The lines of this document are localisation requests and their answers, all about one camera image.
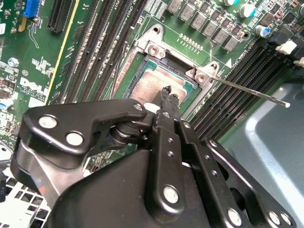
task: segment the blue connector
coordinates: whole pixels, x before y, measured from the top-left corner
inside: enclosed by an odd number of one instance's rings
[[[37,16],[40,0],[28,0],[25,8],[24,16],[33,18]]]

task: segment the motherboard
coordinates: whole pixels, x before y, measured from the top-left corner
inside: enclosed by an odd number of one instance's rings
[[[261,100],[210,75],[271,93],[303,57],[299,0],[0,0],[0,139],[14,148],[32,107],[144,104],[171,86],[219,140]]]

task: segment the white plastic grid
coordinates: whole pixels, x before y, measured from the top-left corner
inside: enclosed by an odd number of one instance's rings
[[[17,182],[10,169],[4,174],[6,200],[0,203],[0,228],[42,228],[50,213],[46,200],[25,185]]]

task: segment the metal rod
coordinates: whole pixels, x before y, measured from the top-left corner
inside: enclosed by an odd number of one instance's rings
[[[249,88],[247,88],[247,87],[244,87],[244,86],[241,86],[241,85],[237,85],[237,84],[235,84],[235,83],[226,81],[226,80],[221,79],[221,78],[218,78],[218,77],[211,76],[210,78],[212,78],[213,80],[216,80],[216,81],[218,81],[218,82],[224,83],[224,84],[226,84],[226,85],[228,85],[228,86],[231,86],[231,87],[233,87],[233,88],[236,88],[236,89],[242,90],[242,91],[244,91],[244,92],[250,93],[250,94],[252,94],[252,95],[255,95],[255,96],[264,98],[264,99],[266,99],[266,100],[268,100],[268,101],[271,101],[271,102],[273,102],[273,103],[276,103],[276,104],[278,104],[278,105],[282,105],[282,106],[284,106],[284,107],[286,107],[286,108],[289,108],[289,107],[290,107],[290,103],[288,103],[288,102],[285,102],[285,101],[282,101],[282,100],[277,99],[277,98],[275,98],[275,97],[272,97],[272,96],[263,94],[263,93],[261,93],[261,92],[255,91],[255,90],[253,90],[253,89],[249,89]]]

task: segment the capacitor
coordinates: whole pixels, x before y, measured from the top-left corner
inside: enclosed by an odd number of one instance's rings
[[[0,109],[6,111],[10,107],[14,105],[14,101],[12,99],[0,99]]]
[[[257,9],[253,4],[245,3],[241,5],[241,7],[238,10],[238,13],[243,18],[250,18],[254,16],[256,10]]]
[[[258,25],[255,28],[255,33],[260,37],[267,37],[270,34],[270,28]]]
[[[304,17],[304,3],[301,5],[300,9],[299,9],[299,14]]]
[[[226,6],[234,6],[238,4],[239,0],[223,0]]]

